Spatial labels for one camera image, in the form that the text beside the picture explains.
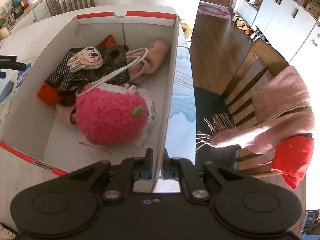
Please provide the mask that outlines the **red cloth on chair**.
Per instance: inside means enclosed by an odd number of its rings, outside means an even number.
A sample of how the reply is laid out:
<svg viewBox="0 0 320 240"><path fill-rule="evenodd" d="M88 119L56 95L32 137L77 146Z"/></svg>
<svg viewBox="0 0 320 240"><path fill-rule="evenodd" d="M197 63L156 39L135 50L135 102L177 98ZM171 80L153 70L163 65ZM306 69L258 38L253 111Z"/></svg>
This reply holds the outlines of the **red cloth on chair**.
<svg viewBox="0 0 320 240"><path fill-rule="evenodd" d="M277 145L274 158L264 165L271 164L271 172L278 172L286 185L295 190L306 176L313 149L311 133L297 135Z"/></svg>

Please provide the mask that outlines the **low white sideboard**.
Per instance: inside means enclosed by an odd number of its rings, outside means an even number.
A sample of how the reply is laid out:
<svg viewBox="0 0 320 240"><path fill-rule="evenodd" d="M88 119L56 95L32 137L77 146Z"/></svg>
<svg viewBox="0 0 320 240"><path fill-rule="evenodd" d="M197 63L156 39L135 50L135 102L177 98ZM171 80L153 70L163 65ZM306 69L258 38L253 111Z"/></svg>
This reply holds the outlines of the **low white sideboard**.
<svg viewBox="0 0 320 240"><path fill-rule="evenodd" d="M47 0L38 0L34 4L29 5L12 26L1 28L1 40L11 33L15 33L29 25L50 18L51 16Z"/></svg>

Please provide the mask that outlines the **white cabinet with shelves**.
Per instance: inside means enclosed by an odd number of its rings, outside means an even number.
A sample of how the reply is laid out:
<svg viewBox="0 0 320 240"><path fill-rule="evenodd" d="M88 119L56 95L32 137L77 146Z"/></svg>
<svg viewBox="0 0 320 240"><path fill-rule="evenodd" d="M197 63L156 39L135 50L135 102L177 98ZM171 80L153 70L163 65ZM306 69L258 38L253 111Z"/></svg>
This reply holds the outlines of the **white cabinet with shelves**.
<svg viewBox="0 0 320 240"><path fill-rule="evenodd" d="M241 0L238 14L287 61L293 59L316 24L315 16L297 0Z"/></svg>

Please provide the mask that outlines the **wooden chair with scarf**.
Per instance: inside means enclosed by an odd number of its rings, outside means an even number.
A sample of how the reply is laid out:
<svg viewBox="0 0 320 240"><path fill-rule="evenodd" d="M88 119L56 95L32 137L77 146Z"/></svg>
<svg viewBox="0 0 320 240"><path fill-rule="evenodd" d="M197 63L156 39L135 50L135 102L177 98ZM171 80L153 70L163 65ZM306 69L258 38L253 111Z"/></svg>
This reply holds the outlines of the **wooden chair with scarf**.
<svg viewBox="0 0 320 240"><path fill-rule="evenodd" d="M231 101L230 104L233 105L244 95L249 94L249 99L234 111L235 115L246 110L249 106L253 107L252 95L262 89L264 85L268 84L282 70L290 66L289 63L269 44L263 41L255 41L228 86L223 91L223 96L229 96L231 92L235 90L236 86L240 83L256 60L260 60L263 63L264 68ZM238 121L235 126L241 131L256 124L257 119L253 107L253 112Z"/></svg>

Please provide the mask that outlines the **yellow plastic bag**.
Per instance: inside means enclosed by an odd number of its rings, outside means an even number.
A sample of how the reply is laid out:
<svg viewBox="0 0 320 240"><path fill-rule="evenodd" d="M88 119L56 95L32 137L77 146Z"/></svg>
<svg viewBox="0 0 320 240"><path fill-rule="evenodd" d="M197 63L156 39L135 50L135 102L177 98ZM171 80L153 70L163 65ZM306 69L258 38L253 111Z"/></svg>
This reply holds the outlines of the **yellow plastic bag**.
<svg viewBox="0 0 320 240"><path fill-rule="evenodd" d="M180 19L180 25L182 27L183 33L186 40L191 40L193 29L190 27L189 23L185 19Z"/></svg>

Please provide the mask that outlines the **pink fringed scarf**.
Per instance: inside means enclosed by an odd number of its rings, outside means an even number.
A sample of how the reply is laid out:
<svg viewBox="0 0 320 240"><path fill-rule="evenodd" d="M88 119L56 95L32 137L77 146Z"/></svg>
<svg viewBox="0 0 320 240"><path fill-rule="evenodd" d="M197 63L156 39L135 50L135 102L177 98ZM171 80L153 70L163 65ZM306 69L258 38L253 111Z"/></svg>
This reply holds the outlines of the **pink fringed scarf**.
<svg viewBox="0 0 320 240"><path fill-rule="evenodd" d="M214 136L197 134L197 139L214 148L238 145L255 154L268 154L286 139L313 132L310 94L295 67L286 67L251 98L256 125L241 131L231 125Z"/></svg>

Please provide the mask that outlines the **cartoon face plush charm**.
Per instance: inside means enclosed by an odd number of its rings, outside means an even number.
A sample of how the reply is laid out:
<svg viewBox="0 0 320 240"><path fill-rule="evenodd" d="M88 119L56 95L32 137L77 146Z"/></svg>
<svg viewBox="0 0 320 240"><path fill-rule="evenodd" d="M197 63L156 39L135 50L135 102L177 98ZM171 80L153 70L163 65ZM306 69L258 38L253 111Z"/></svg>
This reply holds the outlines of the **cartoon face plush charm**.
<svg viewBox="0 0 320 240"><path fill-rule="evenodd" d="M103 65L103 57L95 47L72 48L72 56L67 60L67 67L70 73L80 70L96 70Z"/></svg>

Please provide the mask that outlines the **white red cardboard box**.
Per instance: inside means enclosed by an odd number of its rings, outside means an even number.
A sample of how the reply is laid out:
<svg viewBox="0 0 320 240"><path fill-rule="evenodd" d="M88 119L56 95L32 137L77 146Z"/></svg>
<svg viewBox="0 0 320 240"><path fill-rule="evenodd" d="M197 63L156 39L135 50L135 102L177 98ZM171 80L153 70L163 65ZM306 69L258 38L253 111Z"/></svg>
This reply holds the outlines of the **white red cardboard box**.
<svg viewBox="0 0 320 240"><path fill-rule="evenodd" d="M176 68L179 18L168 7L71 11L2 41L30 64L1 102L1 197L108 160L153 150L161 169Z"/></svg>

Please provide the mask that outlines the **brown hair scrunchie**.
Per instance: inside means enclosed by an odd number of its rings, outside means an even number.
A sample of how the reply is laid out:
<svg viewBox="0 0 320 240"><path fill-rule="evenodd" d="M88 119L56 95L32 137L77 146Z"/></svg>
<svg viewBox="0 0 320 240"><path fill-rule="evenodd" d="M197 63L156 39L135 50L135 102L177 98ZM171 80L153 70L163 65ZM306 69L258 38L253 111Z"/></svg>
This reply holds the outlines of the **brown hair scrunchie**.
<svg viewBox="0 0 320 240"><path fill-rule="evenodd" d="M103 65L95 70L88 70L89 82L98 81L108 74L126 65L127 45L113 44L109 46L97 46L103 57Z"/></svg>

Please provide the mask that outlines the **orange red cloth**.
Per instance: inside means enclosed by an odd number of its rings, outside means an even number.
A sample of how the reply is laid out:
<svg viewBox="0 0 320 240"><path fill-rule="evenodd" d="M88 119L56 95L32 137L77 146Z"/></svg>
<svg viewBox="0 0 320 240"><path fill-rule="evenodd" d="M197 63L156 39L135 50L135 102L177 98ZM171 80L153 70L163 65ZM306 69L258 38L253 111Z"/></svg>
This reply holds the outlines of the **orange red cloth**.
<svg viewBox="0 0 320 240"><path fill-rule="evenodd" d="M69 91L66 94L59 96L57 94L58 87L53 87L50 84L44 82L41 89L37 93L37 97L42 100L47 106L53 106L58 103L70 106L73 104L72 97L74 96L74 91Z"/></svg>

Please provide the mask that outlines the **red patterned doormat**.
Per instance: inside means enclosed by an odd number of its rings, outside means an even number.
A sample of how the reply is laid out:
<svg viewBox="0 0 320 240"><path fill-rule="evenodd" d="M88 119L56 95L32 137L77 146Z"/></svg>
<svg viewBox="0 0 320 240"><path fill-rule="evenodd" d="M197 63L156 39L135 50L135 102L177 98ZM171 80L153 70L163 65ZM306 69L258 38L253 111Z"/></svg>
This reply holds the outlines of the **red patterned doormat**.
<svg viewBox="0 0 320 240"><path fill-rule="evenodd" d="M198 13L201 15L213 16L225 20L232 20L231 12L227 7L207 2L199 2Z"/></svg>

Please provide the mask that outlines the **black chair seat cushion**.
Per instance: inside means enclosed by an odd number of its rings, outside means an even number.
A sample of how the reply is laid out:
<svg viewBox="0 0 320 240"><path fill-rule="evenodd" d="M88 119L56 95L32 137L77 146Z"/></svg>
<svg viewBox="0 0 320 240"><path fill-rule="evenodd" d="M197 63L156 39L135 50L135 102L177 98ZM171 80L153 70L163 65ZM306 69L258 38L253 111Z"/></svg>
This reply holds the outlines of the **black chair seat cushion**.
<svg viewBox="0 0 320 240"><path fill-rule="evenodd" d="M194 94L198 135L214 136L234 125L233 112L221 94L200 87L194 88ZM239 146L214 148L205 144L204 139L197 139L196 142L196 165L211 161L228 168L237 168Z"/></svg>

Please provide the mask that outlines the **pink wool hat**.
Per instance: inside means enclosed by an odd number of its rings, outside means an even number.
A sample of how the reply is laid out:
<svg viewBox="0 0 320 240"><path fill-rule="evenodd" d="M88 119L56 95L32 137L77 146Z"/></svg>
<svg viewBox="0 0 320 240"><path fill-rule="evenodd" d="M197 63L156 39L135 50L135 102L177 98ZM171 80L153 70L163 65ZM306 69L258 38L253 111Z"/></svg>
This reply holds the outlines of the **pink wool hat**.
<svg viewBox="0 0 320 240"><path fill-rule="evenodd" d="M161 67L169 51L169 46L162 40L153 41L146 48L148 53L142 62L128 69L129 83L141 84L148 75Z"/></svg>

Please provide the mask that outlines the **cartoon print face mask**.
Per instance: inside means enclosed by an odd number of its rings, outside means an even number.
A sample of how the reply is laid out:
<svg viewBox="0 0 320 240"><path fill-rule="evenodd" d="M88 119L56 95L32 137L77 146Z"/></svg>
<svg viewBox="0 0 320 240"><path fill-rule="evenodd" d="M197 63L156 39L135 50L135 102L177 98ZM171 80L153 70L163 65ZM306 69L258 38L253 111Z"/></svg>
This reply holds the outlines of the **cartoon print face mask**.
<svg viewBox="0 0 320 240"><path fill-rule="evenodd" d="M136 86L136 91L146 102L148 119L139 136L135 140L131 141L131 143L137 147L142 147L151 134L153 127L157 123L158 113L150 90L145 86Z"/></svg>

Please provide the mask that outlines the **pink fuzzy plush pouch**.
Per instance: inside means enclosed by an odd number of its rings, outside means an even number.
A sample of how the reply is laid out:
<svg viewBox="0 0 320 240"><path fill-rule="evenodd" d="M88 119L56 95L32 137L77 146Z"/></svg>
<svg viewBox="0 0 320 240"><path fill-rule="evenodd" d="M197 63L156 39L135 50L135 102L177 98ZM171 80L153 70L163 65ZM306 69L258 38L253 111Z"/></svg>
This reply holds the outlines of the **pink fuzzy plush pouch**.
<svg viewBox="0 0 320 240"><path fill-rule="evenodd" d="M85 139L117 145L137 139L148 120L146 101L137 91L120 86L90 85L76 98L75 118Z"/></svg>

